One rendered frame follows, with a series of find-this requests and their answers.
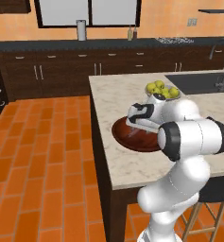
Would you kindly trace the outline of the dark sink basin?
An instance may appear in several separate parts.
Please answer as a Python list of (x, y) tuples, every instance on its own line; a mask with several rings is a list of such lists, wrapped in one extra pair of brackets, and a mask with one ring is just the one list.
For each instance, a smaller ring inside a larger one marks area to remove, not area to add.
[(218, 93), (215, 85), (222, 81), (223, 76), (223, 73), (166, 75), (185, 95)]

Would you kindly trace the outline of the dark wood kitchen island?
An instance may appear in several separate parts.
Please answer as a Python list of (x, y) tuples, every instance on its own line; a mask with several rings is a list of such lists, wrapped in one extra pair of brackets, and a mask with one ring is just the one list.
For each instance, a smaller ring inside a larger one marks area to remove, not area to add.
[[(112, 125), (128, 116), (130, 106), (147, 103), (150, 96), (145, 93), (146, 85), (156, 78), (169, 82), (166, 75), (90, 78), (93, 152), (107, 242), (124, 242), (128, 205), (138, 203), (139, 190), (164, 177), (174, 165), (161, 149), (133, 151), (121, 146), (112, 135)], [(224, 93), (182, 95), (181, 99), (194, 101), (202, 117), (224, 124)], [(204, 160), (210, 166), (210, 178), (224, 176), (224, 152), (206, 155)]]

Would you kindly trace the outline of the dark wood wall cupboard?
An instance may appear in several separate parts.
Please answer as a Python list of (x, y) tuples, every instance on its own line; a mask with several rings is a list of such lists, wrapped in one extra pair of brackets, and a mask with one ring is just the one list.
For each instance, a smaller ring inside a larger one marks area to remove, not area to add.
[(0, 14), (30, 12), (29, 0), (0, 0)]

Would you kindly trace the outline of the dark red round plate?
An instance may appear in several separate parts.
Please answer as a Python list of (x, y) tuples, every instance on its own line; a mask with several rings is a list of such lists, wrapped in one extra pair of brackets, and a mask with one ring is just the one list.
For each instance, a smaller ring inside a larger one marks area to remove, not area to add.
[(121, 146), (138, 152), (160, 150), (156, 133), (132, 128), (126, 124), (126, 120), (124, 116), (112, 125), (112, 135)]

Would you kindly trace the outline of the dark wood cupboard run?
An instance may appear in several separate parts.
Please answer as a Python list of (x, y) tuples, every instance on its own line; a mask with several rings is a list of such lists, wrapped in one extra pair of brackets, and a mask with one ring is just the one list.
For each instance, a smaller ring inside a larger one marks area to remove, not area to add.
[(224, 41), (0, 42), (0, 72), (10, 101), (87, 95), (88, 77), (120, 74), (224, 70)]

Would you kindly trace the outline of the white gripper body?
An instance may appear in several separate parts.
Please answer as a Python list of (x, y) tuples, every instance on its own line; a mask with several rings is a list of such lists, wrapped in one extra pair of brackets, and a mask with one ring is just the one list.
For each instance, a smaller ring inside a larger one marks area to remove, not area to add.
[(134, 120), (127, 119), (126, 124), (130, 127), (145, 130), (149, 132), (157, 133), (160, 125), (162, 124), (161, 120), (151, 119), (151, 118), (136, 118)]

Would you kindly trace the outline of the white bowl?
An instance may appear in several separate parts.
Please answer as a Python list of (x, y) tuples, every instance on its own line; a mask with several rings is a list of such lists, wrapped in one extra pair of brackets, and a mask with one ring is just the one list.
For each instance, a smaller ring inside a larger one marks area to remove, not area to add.
[[(171, 85), (164, 85), (164, 87), (167, 88), (167, 89), (169, 90), (171, 87), (174, 87), (174, 86), (171, 86)], [(148, 92), (148, 91), (146, 90), (146, 88), (145, 88), (145, 93), (147, 94), (147, 96), (152, 96), (152, 95), (154, 94), (154, 93), (150, 93), (150, 92)], [(166, 100), (166, 101), (172, 101), (172, 100), (176, 100), (176, 99), (179, 99), (179, 98), (181, 98), (181, 92), (180, 92), (180, 94), (179, 94), (177, 97), (171, 97), (171, 96), (170, 96), (170, 93), (169, 93), (169, 91), (168, 91), (168, 95), (166, 95), (165, 100)]]

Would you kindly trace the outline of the black framed window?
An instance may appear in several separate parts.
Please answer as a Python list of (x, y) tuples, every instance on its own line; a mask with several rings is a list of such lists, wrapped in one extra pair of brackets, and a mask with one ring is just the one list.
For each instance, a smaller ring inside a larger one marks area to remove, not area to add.
[(34, 0), (40, 28), (139, 26), (142, 0)]

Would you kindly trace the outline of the dark wall shelf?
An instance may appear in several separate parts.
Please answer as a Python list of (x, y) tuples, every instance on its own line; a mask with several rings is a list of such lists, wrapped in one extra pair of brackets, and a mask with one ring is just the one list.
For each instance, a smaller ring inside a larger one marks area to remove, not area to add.
[(199, 9), (198, 11), (209, 14), (224, 14), (224, 9)]

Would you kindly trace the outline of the black seat wooden stool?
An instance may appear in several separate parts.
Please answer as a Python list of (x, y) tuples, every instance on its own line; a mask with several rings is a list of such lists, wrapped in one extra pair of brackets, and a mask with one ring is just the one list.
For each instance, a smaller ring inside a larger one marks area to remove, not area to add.
[[(210, 203), (220, 203), (217, 215), (209, 206)], [(202, 205), (205, 205), (212, 218), (214, 219), (214, 226), (205, 229), (194, 230), (193, 226), (198, 218), (198, 213)], [(187, 242), (189, 235), (200, 233), (211, 233), (210, 242), (215, 241), (215, 236), (224, 214), (224, 176), (210, 178), (206, 185), (199, 191), (199, 199), (196, 204), (193, 205), (192, 212), (189, 219), (185, 216), (181, 216), (185, 225), (185, 230), (182, 235), (182, 242)]]

